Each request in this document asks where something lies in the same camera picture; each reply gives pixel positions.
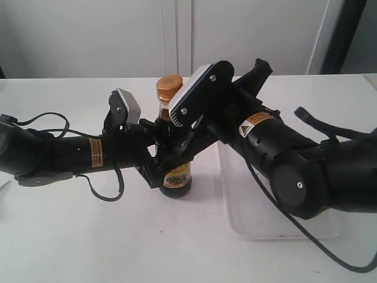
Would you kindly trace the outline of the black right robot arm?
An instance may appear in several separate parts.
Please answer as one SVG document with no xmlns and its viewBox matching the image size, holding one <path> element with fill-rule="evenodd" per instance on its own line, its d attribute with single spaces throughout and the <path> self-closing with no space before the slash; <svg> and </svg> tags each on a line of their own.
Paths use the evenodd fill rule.
<svg viewBox="0 0 377 283">
<path fill-rule="evenodd" d="M 279 207 L 293 216 L 310 219 L 329 208 L 376 212 L 376 133 L 335 127 L 299 107 L 295 115 L 326 140 L 303 136 L 257 98 L 271 73 L 261 59 L 238 79 L 228 61 L 203 65 L 170 100 L 171 121 L 203 122 L 205 133 L 269 181 Z"/>
</svg>

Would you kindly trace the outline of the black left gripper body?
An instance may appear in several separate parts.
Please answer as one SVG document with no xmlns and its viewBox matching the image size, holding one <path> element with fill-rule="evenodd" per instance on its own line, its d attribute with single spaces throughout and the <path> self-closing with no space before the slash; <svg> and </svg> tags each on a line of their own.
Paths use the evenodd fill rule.
<svg viewBox="0 0 377 283">
<path fill-rule="evenodd" d="M 113 118 L 104 120 L 102 149 L 104 165 L 108 170 L 134 167 L 154 189 L 162 184 L 158 162 L 148 150 L 156 144 L 155 122 L 141 119 L 137 124 L 117 124 Z"/>
</svg>

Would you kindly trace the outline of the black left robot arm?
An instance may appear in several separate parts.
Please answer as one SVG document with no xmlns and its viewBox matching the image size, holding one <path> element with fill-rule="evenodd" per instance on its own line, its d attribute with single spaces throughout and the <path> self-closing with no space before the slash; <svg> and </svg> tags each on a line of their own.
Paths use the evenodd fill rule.
<svg viewBox="0 0 377 283">
<path fill-rule="evenodd" d="M 1 115 L 1 171 L 26 187 L 129 167 L 136 168 L 151 188 L 159 187 L 164 177 L 148 151 L 153 143 L 140 125 L 100 136 L 54 137 L 48 130 L 23 129 L 16 118 Z"/>
</svg>

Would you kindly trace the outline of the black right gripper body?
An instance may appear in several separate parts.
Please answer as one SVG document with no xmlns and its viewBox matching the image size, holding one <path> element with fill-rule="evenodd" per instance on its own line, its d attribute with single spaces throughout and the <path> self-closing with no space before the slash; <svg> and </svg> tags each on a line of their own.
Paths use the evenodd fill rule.
<svg viewBox="0 0 377 283">
<path fill-rule="evenodd" d="M 254 67 L 216 96 L 208 112 L 194 123 L 182 128 L 181 135 L 171 142 L 171 153 L 160 157 L 162 165 L 178 165 L 193 160 L 194 156 L 220 140 L 253 165 L 269 165 L 273 158 L 263 148 L 262 138 L 252 139 L 251 130 L 241 126 L 253 114 L 267 112 L 257 95 L 271 75 L 269 63 L 256 59 Z"/>
</svg>

